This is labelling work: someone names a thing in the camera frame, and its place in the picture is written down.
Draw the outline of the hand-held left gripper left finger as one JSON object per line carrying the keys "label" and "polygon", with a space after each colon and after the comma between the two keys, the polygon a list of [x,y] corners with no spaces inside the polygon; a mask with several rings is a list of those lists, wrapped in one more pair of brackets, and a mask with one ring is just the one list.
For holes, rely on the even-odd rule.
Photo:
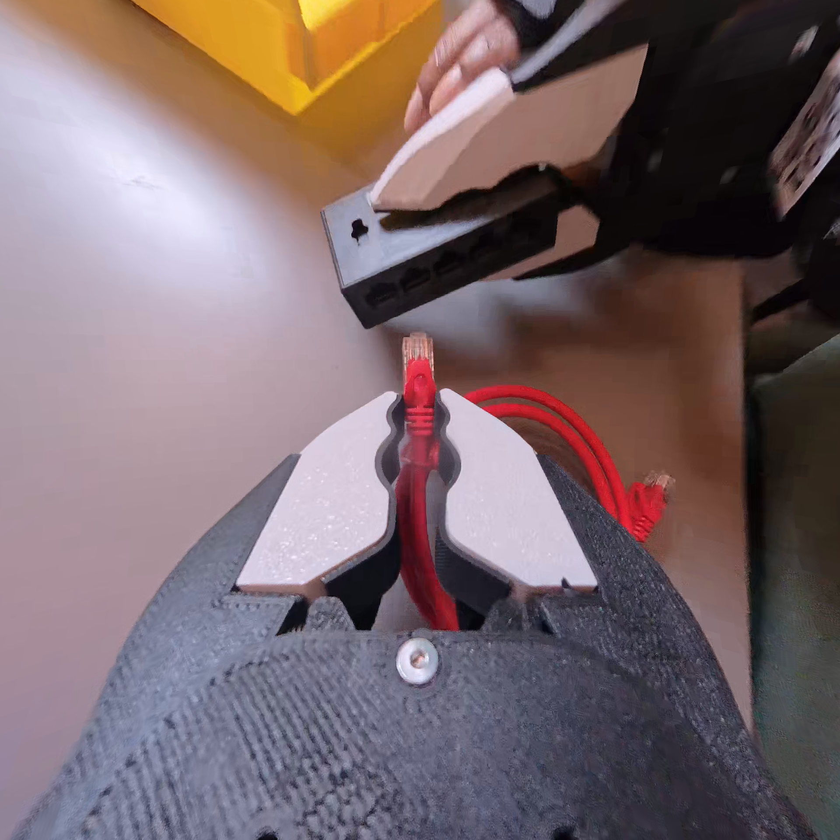
{"label": "hand-held left gripper left finger", "polygon": [[392,533],[396,392],[384,392],[315,437],[292,467],[236,580],[246,594],[326,595]]}

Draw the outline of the black network switch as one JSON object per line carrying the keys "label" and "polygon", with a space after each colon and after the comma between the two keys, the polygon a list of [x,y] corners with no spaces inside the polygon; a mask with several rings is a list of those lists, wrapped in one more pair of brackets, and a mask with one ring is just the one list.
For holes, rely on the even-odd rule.
{"label": "black network switch", "polygon": [[365,187],[321,211],[343,298],[366,329],[551,250],[574,204],[529,167],[433,210],[375,211]]}

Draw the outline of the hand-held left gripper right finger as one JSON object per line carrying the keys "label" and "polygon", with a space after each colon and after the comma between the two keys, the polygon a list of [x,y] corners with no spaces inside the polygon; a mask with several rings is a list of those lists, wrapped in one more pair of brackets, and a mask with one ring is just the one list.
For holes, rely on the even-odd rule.
{"label": "hand-held left gripper right finger", "polygon": [[448,592],[593,592],[597,579],[539,459],[502,421],[444,388],[446,479],[438,534],[458,561]]}

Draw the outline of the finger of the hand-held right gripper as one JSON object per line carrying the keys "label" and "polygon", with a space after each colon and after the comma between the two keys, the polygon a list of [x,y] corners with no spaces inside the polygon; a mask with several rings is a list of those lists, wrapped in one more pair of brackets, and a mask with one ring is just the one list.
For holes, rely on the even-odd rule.
{"label": "finger of the hand-held right gripper", "polygon": [[533,165],[595,158],[637,95],[641,45],[526,92],[492,69],[404,143],[370,189],[377,212],[428,211]]}
{"label": "finger of the hand-held right gripper", "polygon": [[537,277],[555,274],[548,266],[574,257],[594,246],[601,221],[586,206],[579,204],[563,210],[557,217],[556,234],[551,248],[524,259],[485,278],[485,281],[515,280],[537,271]]}

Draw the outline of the person's right hand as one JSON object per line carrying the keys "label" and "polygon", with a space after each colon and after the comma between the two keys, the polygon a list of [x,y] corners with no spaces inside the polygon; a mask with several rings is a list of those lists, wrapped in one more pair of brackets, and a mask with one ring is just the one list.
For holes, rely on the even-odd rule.
{"label": "person's right hand", "polygon": [[450,24],[421,69],[404,115],[414,134],[488,70],[509,70],[522,56],[519,36],[500,2],[471,2]]}

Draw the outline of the yellow plastic bin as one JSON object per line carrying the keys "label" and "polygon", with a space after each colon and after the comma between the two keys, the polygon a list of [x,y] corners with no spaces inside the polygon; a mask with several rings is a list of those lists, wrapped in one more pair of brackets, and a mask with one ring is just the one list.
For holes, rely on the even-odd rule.
{"label": "yellow plastic bin", "polygon": [[292,116],[398,36],[435,30],[432,1],[134,1]]}

